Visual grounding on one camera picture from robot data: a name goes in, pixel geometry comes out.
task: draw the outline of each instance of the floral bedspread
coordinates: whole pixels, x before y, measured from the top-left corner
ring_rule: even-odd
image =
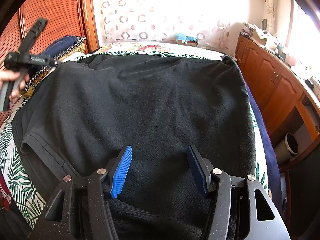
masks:
[[[221,60],[219,52],[209,51],[205,49],[187,47],[176,44],[166,43],[150,43],[150,42],[123,42],[112,43],[100,48],[97,53],[105,53],[119,56],[133,54],[151,54],[160,57],[188,57],[188,58],[205,58]],[[92,54],[80,56],[75,60],[80,60]],[[45,201],[37,192],[35,186],[24,170],[21,159],[15,146],[11,121],[19,108],[28,101],[28,98],[20,98],[16,105],[11,109],[8,116],[4,120],[0,128],[0,169],[7,183],[12,198],[16,202],[21,214],[29,223],[31,228],[34,227],[38,217],[41,214]],[[262,140],[259,128],[254,117],[254,113],[250,106],[250,114],[252,117],[252,125],[255,133],[256,147],[256,171],[255,176],[261,182],[265,190],[268,192],[268,176],[267,165],[264,155]]]

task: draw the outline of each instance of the cabinet door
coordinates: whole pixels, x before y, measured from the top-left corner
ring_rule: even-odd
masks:
[[[268,95],[275,89],[273,80],[280,69],[280,65],[272,60],[271,56],[266,52],[261,52],[257,66],[258,71],[255,74],[255,81],[250,90],[260,111],[262,111],[267,102]]]
[[[248,55],[244,66],[242,66],[242,75],[244,80],[247,82],[250,90],[256,80],[257,72],[259,71],[260,65],[258,65],[259,57],[261,55],[261,50],[257,45],[252,42],[248,43]]]
[[[246,58],[248,39],[239,35],[235,57],[238,60],[238,66],[242,70]]]
[[[275,89],[261,111],[268,133],[273,134],[298,102],[303,91],[293,74],[281,66],[278,76],[274,79]]]

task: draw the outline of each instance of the blue rubber grip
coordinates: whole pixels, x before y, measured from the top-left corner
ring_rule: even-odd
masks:
[[[113,185],[111,190],[111,196],[117,198],[117,195],[121,193],[125,178],[132,160],[132,148],[128,146],[121,158],[121,161],[117,167],[117,170],[113,176]]]
[[[208,195],[208,189],[206,184],[206,177],[197,161],[197,158],[190,146],[187,148],[187,160],[189,167],[191,169],[191,173],[193,176],[193,179],[196,183],[196,187],[201,195],[204,197],[207,197]]]

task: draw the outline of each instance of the hand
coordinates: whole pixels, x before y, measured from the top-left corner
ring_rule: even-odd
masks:
[[[20,76],[19,72],[14,72],[12,70],[2,70],[0,71],[0,88],[2,87],[4,82],[15,81]],[[26,87],[26,82],[29,81],[29,75],[26,74],[24,79],[20,82],[19,88],[23,90]],[[9,99],[11,102],[15,102],[19,98],[19,90],[13,90],[9,95]]]

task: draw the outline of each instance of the red cloth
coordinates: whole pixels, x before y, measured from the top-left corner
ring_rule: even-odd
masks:
[[[2,195],[4,199],[4,207],[7,210],[10,210],[10,203],[11,203],[11,195],[10,191],[7,187],[7,184],[4,181],[3,175],[0,171],[0,194]]]

